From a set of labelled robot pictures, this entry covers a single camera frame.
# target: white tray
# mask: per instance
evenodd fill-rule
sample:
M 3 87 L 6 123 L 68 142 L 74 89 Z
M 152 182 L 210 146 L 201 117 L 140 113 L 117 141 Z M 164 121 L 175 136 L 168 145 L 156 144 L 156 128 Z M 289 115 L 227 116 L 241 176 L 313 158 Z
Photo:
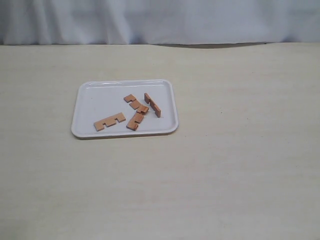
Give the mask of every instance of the white tray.
M 158 118 L 145 102 L 148 93 L 161 109 Z M 134 95 L 149 112 L 136 131 L 126 128 L 136 111 L 124 97 Z M 117 113 L 123 113 L 126 121 L 96 131 L 94 123 Z M 101 138 L 133 135 L 164 135 L 174 132 L 179 125 L 174 91 L 167 80 L 90 81 L 80 86 L 74 108 L 72 133 L 78 138 Z

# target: white fabric backdrop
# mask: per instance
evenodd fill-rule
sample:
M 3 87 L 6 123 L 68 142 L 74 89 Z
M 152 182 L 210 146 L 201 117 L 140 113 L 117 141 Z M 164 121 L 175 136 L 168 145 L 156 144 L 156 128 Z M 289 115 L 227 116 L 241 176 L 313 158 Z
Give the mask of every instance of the white fabric backdrop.
M 320 0 L 0 0 L 0 41 L 320 42 Z

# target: beige table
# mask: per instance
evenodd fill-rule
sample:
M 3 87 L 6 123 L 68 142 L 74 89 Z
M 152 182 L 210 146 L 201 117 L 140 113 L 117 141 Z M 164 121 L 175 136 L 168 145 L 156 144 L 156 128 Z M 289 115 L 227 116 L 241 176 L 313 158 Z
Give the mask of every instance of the beige table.
M 134 79 L 174 134 L 73 137 L 82 83 Z M 319 43 L 0 46 L 0 123 L 1 240 L 320 239 Z

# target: white curtain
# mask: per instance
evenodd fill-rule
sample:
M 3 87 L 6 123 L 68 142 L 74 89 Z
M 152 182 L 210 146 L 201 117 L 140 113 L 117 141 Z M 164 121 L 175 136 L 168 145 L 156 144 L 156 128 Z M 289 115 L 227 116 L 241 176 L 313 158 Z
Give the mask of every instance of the white curtain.
M 320 0 L 0 0 L 0 42 L 320 42 Z

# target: table surface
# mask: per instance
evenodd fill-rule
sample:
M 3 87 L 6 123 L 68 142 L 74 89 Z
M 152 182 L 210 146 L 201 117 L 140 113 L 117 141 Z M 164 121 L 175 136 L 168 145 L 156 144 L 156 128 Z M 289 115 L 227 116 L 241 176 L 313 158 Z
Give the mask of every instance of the table surface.
M 175 133 L 73 137 L 82 83 L 135 79 Z M 2 240 L 320 239 L 320 43 L 0 46 L 0 123 Z

